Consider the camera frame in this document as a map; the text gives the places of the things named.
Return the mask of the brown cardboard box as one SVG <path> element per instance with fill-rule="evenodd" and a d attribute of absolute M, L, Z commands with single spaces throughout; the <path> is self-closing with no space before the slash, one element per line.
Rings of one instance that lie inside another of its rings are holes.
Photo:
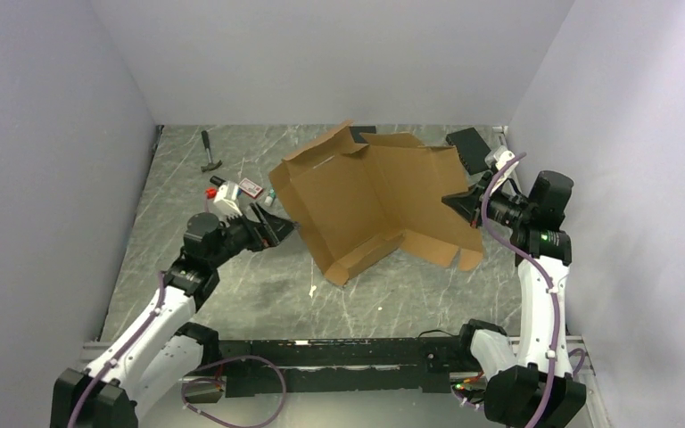
<path fill-rule="evenodd" d="M 344 285 L 397 249 L 435 265 L 476 268 L 480 232 L 442 197 L 469 188 L 458 151 L 410 133 L 361 133 L 345 121 L 268 174 L 324 277 Z"/>

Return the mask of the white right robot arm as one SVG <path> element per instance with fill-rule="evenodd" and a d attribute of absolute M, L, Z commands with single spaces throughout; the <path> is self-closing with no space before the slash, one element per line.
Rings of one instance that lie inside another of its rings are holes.
<path fill-rule="evenodd" d="M 470 320 L 460 332 L 456 358 L 486 379 L 485 416 L 510 427 L 565 427 L 586 402 L 574 379 L 565 341 L 565 291 L 573 261 L 562 230 L 571 178 L 543 170 L 529 194 L 500 190 L 486 202 L 487 217 L 508 227 L 522 292 L 519 343 L 498 325 Z"/>

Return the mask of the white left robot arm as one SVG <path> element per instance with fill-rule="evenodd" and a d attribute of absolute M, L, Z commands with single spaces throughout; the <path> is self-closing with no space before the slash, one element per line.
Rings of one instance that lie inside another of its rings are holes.
<path fill-rule="evenodd" d="M 178 380 L 213 372 L 221 359 L 217 331 L 193 316 L 219 283 L 218 269 L 242 251 L 277 247 L 297 224 L 250 206 L 254 219 L 192 216 L 178 258 L 158 273 L 151 301 L 107 350 L 83 369 L 66 369 L 52 396 L 52 427 L 137 427 Z"/>

